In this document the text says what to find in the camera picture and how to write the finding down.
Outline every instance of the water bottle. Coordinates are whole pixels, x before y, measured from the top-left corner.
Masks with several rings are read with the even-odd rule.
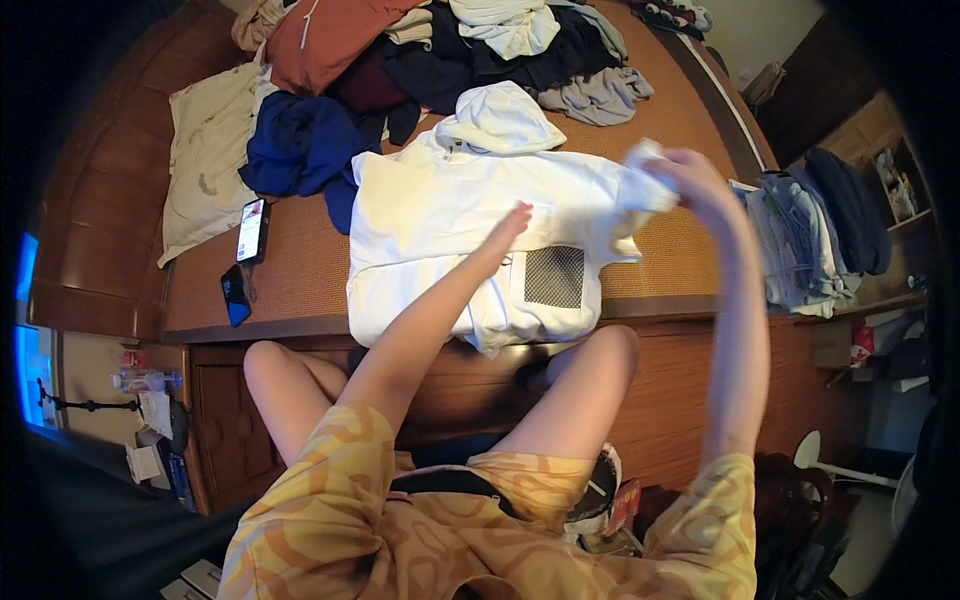
[[[167,384],[178,390],[183,378],[176,371],[165,373],[156,369],[121,369],[120,373],[110,376],[110,383],[123,394],[140,392],[165,392]]]

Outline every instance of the phone screen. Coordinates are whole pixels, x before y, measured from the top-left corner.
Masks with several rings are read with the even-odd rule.
[[[256,256],[260,244],[260,220],[263,219],[262,198],[243,207],[240,217],[240,239],[237,241],[237,262]]]

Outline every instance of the white hoodie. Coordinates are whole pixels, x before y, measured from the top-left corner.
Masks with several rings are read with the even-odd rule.
[[[648,214],[617,208],[617,163],[547,152],[565,141],[526,92],[503,82],[464,92],[456,114],[401,152],[355,156],[353,337],[372,345],[520,201],[534,207],[530,226],[451,335],[493,358],[508,344],[590,332],[600,316],[600,269],[640,259],[633,233]]]

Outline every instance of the black phone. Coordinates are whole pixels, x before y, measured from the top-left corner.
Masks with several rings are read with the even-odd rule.
[[[220,277],[220,288],[224,292],[224,301],[227,303],[230,326],[236,327],[250,316],[250,302],[243,289],[240,265],[233,265]]]
[[[237,237],[237,262],[256,264],[263,261],[267,251],[267,225],[270,223],[270,205],[257,198],[243,207],[240,217],[240,235]]]

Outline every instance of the drawstring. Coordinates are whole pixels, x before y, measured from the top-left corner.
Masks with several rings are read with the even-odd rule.
[[[317,9],[317,5],[320,3],[320,0],[313,0],[313,7],[310,8],[310,12],[306,14],[303,18],[305,23],[303,23],[303,37],[300,39],[300,53],[303,54],[303,47],[306,46],[306,30],[310,29],[310,15],[313,14],[313,11]]]

